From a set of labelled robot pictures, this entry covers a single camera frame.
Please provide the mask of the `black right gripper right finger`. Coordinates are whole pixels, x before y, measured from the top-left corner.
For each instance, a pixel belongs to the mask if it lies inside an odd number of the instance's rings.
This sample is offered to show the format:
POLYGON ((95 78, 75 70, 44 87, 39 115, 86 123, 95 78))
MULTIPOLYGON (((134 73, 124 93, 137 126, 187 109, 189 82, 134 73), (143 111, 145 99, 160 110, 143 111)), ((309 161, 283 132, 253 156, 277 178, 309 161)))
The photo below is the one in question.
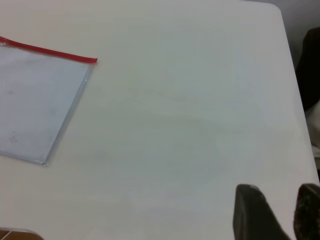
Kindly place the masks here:
POLYGON ((293 229, 297 240, 320 239, 320 187, 304 183, 297 194, 293 229))

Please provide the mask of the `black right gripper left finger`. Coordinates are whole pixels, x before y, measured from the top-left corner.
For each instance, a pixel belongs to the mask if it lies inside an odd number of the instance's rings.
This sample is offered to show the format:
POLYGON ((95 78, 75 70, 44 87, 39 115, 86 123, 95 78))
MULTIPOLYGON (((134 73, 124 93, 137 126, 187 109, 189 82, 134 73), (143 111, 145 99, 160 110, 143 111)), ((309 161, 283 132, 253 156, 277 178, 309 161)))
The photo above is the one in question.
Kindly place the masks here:
POLYGON ((264 194, 254 185, 235 190, 233 233, 236 240, 288 240, 264 194))

